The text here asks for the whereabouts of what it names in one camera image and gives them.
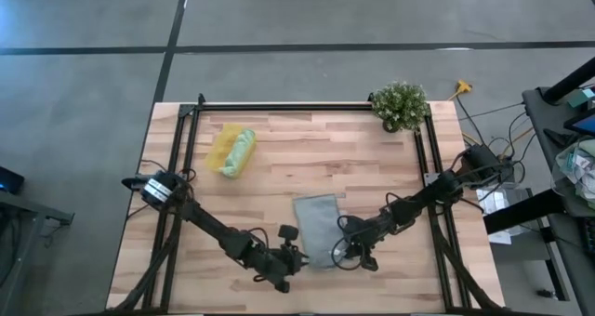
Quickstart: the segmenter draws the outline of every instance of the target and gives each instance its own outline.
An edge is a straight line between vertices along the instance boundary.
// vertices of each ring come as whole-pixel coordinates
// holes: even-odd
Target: table leg
[[[553,190],[547,190],[483,217],[483,223],[487,233],[491,234],[548,214],[563,212],[564,206],[560,195]]]

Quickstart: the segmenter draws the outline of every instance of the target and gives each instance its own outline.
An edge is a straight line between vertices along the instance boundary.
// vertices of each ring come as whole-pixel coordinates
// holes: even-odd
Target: concrete floor
[[[0,0],[0,47],[165,46],[178,0]],[[590,0],[188,0],[178,44],[555,42],[595,40]],[[595,54],[590,48],[176,55],[165,101],[361,100],[395,79],[447,99],[474,84],[471,113],[520,102]],[[0,56],[0,165],[25,196],[76,212],[40,246],[25,315],[101,310],[163,55]],[[504,136],[522,107],[476,119]],[[473,134],[470,124],[464,131]],[[495,145],[500,151],[503,147]],[[536,141],[523,185],[549,186]],[[536,297],[542,264],[496,264],[507,305],[578,314]]]

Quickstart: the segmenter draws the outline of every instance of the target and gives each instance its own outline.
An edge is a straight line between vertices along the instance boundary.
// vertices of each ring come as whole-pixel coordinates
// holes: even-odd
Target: green leaves
[[[416,130],[430,114],[430,107],[421,86],[393,82],[374,93],[372,111],[391,127]]]

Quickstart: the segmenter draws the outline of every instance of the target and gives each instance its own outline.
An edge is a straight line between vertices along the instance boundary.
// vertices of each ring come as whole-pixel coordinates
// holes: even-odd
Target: wooden table
[[[154,108],[142,157],[167,165],[178,103]],[[432,102],[431,109],[444,166],[465,149],[452,102]],[[205,156],[226,123],[257,133],[257,148],[239,179],[208,171]],[[425,132],[426,155],[430,145]],[[180,149],[180,162],[184,154]],[[422,188],[411,132],[389,134],[371,112],[201,112],[192,167],[196,199],[223,223],[238,229],[264,228],[271,245],[282,241],[281,224],[297,226],[292,199],[334,193],[339,210],[375,216],[385,193],[401,196]],[[142,164],[141,173],[157,169]],[[133,211],[144,203],[135,194]],[[459,203],[453,207],[465,265],[498,304],[503,297],[482,214]],[[108,307],[124,299],[147,269],[157,213],[145,209],[126,223],[108,298]],[[297,245],[302,248],[298,239]],[[443,311],[427,214],[374,251],[380,269],[303,269],[289,277],[291,292],[280,294],[268,283],[253,283],[255,272],[228,259],[217,242],[190,223],[183,224],[170,312],[411,312]],[[455,275],[451,285],[458,301]],[[156,285],[160,296],[161,284]]]

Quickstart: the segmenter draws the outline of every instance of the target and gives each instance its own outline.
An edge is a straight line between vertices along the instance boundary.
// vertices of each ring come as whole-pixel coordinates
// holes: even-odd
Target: gray cloth
[[[343,237],[337,226],[337,198],[329,194],[297,198],[293,202],[304,251],[310,257],[309,267],[334,267],[331,249]],[[338,249],[343,248],[344,245],[339,244]]]

